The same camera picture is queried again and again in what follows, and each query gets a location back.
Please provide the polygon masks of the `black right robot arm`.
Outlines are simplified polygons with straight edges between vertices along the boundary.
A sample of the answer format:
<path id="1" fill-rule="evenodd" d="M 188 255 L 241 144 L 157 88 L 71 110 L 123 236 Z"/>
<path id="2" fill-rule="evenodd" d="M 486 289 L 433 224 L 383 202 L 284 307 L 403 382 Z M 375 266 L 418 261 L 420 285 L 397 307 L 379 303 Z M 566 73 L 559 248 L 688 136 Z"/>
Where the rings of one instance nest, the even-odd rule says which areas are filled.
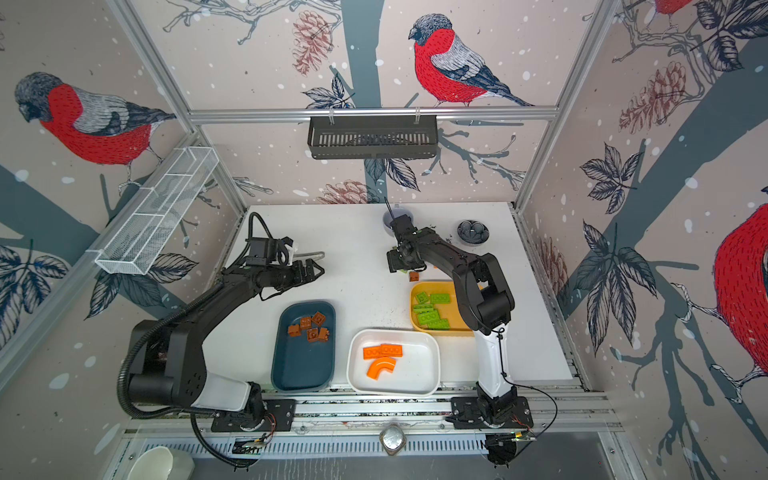
<path id="1" fill-rule="evenodd" d="M 499 261 L 490 253 L 478 255 L 454 246 L 431 228 L 418 229 L 406 215 L 392 218 L 390 228 L 397 241 L 387 253 L 392 273 L 432 265 L 451 277 L 459 314 L 477 345 L 480 416 L 491 426 L 510 421 L 518 395 L 508 374 L 505 330 L 515 300 Z"/>

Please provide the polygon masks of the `brown lego brick front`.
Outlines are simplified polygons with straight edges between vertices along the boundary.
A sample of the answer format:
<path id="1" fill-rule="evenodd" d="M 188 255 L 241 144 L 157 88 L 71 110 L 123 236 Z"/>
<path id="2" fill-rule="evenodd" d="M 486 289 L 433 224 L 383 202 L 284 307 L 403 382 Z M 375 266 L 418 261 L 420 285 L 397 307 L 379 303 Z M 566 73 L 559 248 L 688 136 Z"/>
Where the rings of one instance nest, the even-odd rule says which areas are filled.
<path id="1" fill-rule="evenodd" d="M 321 327 L 325 323 L 325 321 L 326 321 L 326 316 L 323 315 L 321 312 L 316 312 L 311 317 L 311 322 L 316 327 Z"/>

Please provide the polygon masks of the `orange lego brick top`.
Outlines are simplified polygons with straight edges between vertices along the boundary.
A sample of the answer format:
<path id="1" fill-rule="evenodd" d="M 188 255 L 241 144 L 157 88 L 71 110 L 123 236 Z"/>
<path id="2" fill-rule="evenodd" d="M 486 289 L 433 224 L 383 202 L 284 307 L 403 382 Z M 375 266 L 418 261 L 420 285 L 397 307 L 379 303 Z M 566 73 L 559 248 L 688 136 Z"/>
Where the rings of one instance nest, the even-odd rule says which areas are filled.
<path id="1" fill-rule="evenodd" d="M 403 347 L 397 344 L 382 344 L 379 353 L 382 357 L 400 358 L 403 356 Z"/>

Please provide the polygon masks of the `orange lego plate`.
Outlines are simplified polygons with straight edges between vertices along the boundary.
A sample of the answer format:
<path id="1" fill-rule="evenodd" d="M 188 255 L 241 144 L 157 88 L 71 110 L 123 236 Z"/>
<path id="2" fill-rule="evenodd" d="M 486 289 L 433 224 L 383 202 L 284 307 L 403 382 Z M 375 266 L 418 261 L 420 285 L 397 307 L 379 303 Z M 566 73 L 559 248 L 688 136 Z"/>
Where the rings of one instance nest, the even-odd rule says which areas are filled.
<path id="1" fill-rule="evenodd" d="M 379 346 L 364 347 L 362 355 L 364 360 L 375 360 L 384 357 Z"/>

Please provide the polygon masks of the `green long lego brick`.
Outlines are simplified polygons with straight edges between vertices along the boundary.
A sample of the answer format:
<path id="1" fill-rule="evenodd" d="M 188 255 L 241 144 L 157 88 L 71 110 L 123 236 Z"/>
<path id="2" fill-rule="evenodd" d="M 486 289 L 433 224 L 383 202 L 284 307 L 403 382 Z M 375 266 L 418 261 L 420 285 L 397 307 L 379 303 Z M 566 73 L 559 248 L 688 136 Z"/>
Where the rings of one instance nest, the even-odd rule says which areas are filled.
<path id="1" fill-rule="evenodd" d="M 451 325 L 447 319 L 437 318 L 426 324 L 426 327 L 430 330 L 450 330 Z"/>

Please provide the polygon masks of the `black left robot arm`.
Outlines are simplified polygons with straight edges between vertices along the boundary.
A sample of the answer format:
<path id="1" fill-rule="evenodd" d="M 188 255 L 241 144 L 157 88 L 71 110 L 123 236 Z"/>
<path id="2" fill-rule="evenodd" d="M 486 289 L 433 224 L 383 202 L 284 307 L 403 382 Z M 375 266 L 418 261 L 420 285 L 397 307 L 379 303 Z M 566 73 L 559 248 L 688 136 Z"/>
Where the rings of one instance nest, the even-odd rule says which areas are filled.
<path id="1" fill-rule="evenodd" d="M 264 290 L 279 296 L 324 273 L 314 258 L 295 258 L 291 238 L 249 232 L 243 250 L 210 289 L 175 313 L 134 327 L 116 382 L 122 410 L 142 420 L 173 413 L 232 414 L 259 426 L 268 415 L 260 386 L 210 372 L 203 344 L 231 313 L 261 298 Z"/>

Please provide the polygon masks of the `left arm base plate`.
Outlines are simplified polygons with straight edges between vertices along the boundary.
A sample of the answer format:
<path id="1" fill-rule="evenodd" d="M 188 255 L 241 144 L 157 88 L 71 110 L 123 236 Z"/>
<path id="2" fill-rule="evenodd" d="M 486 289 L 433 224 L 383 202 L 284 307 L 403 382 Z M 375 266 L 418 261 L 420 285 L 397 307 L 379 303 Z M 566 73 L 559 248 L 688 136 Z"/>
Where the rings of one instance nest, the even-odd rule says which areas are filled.
<path id="1" fill-rule="evenodd" d="M 211 430 L 216 433 L 288 432 L 296 405 L 293 399 L 262 400 L 240 412 L 217 412 Z"/>

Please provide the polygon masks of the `orange curved lego arch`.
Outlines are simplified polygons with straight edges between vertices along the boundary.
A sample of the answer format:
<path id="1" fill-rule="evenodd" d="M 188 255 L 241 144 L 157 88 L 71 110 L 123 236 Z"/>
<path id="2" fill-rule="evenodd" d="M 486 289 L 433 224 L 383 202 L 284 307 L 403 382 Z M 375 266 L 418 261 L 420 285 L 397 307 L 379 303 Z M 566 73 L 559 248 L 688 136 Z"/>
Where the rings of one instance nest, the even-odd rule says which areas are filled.
<path id="1" fill-rule="evenodd" d="M 397 365 L 397 360 L 390 357 L 381 357 L 373 360 L 366 375 L 372 380 L 378 380 L 383 373 L 393 374 Z"/>

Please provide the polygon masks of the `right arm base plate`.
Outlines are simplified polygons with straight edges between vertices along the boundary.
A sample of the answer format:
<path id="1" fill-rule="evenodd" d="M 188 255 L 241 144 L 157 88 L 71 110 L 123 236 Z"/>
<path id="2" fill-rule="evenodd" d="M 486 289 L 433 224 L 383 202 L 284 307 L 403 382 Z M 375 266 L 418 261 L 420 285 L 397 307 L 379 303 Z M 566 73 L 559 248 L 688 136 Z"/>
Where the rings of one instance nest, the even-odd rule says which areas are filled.
<path id="1" fill-rule="evenodd" d="M 485 397 L 452 397 L 445 420 L 459 430 L 517 428 L 530 430 L 534 422 L 528 401 L 513 398 L 488 400 Z"/>

